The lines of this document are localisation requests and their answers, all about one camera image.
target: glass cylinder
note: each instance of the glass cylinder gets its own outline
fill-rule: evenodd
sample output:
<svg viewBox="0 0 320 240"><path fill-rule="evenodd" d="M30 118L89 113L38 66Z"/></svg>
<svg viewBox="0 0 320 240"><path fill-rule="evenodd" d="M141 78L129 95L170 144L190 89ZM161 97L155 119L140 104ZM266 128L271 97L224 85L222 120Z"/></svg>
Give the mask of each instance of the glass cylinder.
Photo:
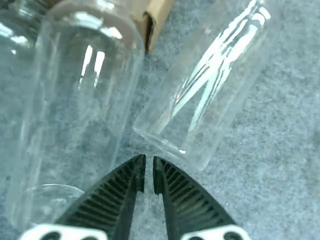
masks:
<svg viewBox="0 0 320 240"><path fill-rule="evenodd" d="M0 10L0 189L16 159L35 42L48 8L40 0L16 0Z"/></svg>
<svg viewBox="0 0 320 240"><path fill-rule="evenodd" d="M35 83L8 193L19 230L52 223L113 167L144 45L121 2L64 0L37 40Z"/></svg>
<svg viewBox="0 0 320 240"><path fill-rule="evenodd" d="M203 170L268 62L273 0L217 0L134 123L175 158Z"/></svg>

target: gray carpet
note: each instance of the gray carpet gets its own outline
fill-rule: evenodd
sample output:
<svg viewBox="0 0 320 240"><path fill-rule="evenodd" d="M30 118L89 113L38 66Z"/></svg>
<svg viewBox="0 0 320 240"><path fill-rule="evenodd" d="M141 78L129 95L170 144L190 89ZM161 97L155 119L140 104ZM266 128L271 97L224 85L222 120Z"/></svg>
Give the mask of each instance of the gray carpet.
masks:
<svg viewBox="0 0 320 240"><path fill-rule="evenodd" d="M133 119L181 50L180 42L212 2L176 0L154 52L144 61L117 158L117 164L139 153L148 159L146 191L138 195L132 240L167 239L163 202L153 194L151 172L152 156L164 154L132 131ZM276 50L217 153L202 172L182 167L252 239L319 240L319 0L282 2ZM6 222L3 206L0 211L1 240L16 239L18 233Z"/></svg>

